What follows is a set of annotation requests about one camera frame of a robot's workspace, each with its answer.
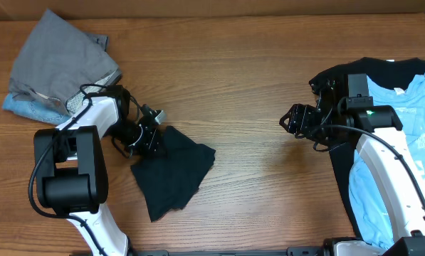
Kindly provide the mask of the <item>black Nike t-shirt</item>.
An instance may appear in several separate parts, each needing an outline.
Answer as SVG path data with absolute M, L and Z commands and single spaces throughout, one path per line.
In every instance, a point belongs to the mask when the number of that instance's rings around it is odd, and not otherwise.
M 168 126 L 162 135 L 161 153 L 131 165 L 152 222 L 187 205 L 214 165 L 215 153 L 215 149 Z

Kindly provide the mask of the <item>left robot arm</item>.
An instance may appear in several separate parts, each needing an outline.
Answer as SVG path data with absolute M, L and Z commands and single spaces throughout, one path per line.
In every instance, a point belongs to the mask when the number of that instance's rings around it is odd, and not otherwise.
M 40 129 L 33 138 L 35 166 L 28 182 L 28 200 L 37 214 L 73 224 L 91 255 L 135 255 L 128 236 L 117 226 L 107 205 L 109 181 L 102 138 L 127 159 L 159 153 L 158 126 L 163 110 L 137 106 L 122 85 L 83 84 L 83 105 L 67 122 Z

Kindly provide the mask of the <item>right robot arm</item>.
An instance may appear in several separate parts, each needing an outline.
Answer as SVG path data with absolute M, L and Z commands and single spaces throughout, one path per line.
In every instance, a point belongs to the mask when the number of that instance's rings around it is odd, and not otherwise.
M 317 104 L 294 104 L 280 126 L 325 151 L 352 146 L 377 184 L 395 240 L 388 250 L 358 238 L 326 240 L 320 255 L 425 255 L 425 183 L 414 171 L 394 108 L 374 105 L 364 73 L 329 78 L 311 89 Z

